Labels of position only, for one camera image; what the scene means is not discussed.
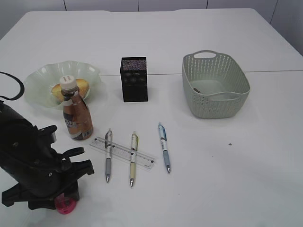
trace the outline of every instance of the pink object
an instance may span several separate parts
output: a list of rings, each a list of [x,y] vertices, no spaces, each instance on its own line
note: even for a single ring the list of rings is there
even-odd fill
[[[65,197],[64,193],[57,196],[54,200],[55,207],[60,214],[69,214],[71,213],[75,207],[77,202],[69,197]]]

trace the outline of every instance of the black strap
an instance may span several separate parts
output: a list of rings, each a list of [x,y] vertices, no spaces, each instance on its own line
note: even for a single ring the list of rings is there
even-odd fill
[[[23,96],[23,94],[24,94],[24,85],[23,85],[23,83],[21,82],[21,80],[19,80],[17,77],[14,77],[13,75],[10,75],[10,74],[8,74],[8,73],[5,73],[5,72],[0,72],[1,74],[4,74],[4,75],[7,75],[7,76],[9,76],[9,77],[11,77],[11,78],[13,78],[15,81],[17,81],[18,82],[18,84],[20,85],[20,92],[19,92],[19,94],[17,94],[15,97],[13,97],[13,98],[7,98],[7,97],[5,97],[5,96],[0,96],[0,98],[4,98],[4,99],[6,99],[6,100],[11,100],[11,101],[13,101],[13,100],[17,100],[17,99],[19,99],[21,96]]]

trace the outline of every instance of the basket handle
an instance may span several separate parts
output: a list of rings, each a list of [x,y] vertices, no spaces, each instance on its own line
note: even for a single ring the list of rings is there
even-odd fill
[[[213,54],[215,54],[214,57],[209,57],[209,58],[215,58],[215,57],[217,56],[217,54],[218,54],[218,52],[216,52],[216,51],[204,50],[204,51],[197,51],[197,52],[195,52],[195,53],[192,53],[191,55],[192,55],[193,58],[195,58],[195,59],[200,59],[200,58],[196,58],[196,57],[195,57],[195,55],[197,55],[197,54],[199,54],[199,53],[213,53]]]
[[[214,97],[216,97],[216,96],[223,96],[223,95],[229,95],[229,96],[231,96],[231,98],[214,99]],[[209,95],[208,97],[209,97],[210,101],[220,101],[221,102],[221,101],[234,101],[234,100],[239,99],[240,96],[241,96],[240,94],[226,91],[226,92],[220,92],[218,94]]]

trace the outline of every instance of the pen tip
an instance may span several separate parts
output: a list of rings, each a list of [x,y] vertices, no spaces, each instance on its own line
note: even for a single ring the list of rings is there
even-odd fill
[[[129,183],[131,185],[131,188],[133,187],[133,184],[134,184],[134,179],[129,179]]]

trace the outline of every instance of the light green basket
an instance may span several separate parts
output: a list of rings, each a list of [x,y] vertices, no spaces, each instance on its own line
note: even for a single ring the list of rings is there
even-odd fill
[[[195,57],[200,53],[215,56]],[[199,51],[186,55],[182,77],[189,108],[199,118],[234,116],[250,92],[245,74],[237,62],[224,53]]]

